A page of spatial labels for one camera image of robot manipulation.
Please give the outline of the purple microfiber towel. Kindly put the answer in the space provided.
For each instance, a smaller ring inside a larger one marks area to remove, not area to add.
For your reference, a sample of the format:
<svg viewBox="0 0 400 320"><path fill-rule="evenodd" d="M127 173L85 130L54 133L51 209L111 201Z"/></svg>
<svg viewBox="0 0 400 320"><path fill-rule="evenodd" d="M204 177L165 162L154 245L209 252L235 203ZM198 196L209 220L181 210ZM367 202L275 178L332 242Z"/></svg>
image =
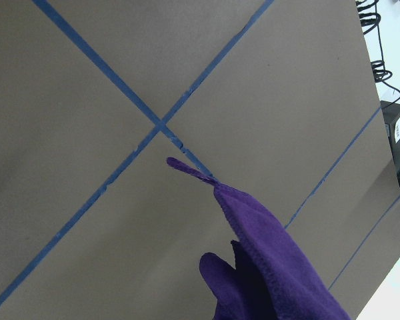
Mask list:
<svg viewBox="0 0 400 320"><path fill-rule="evenodd" d="M216 297L214 319L348 319L316 270L276 217L250 194L180 160L167 164L213 186L237 238L234 266L205 253L199 271Z"/></svg>

